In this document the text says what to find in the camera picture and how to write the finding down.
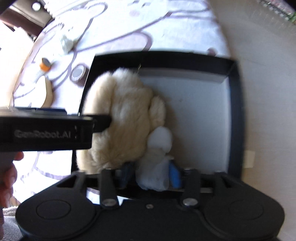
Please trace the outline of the person's left hand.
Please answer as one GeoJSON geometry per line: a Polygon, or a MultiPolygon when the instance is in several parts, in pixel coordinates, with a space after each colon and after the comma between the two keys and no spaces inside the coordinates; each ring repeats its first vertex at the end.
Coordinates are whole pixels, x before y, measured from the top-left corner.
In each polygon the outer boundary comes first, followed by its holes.
{"type": "Polygon", "coordinates": [[[20,161],[23,152],[1,152],[1,207],[8,207],[13,195],[13,184],[17,180],[17,170],[13,161],[20,161]]]}

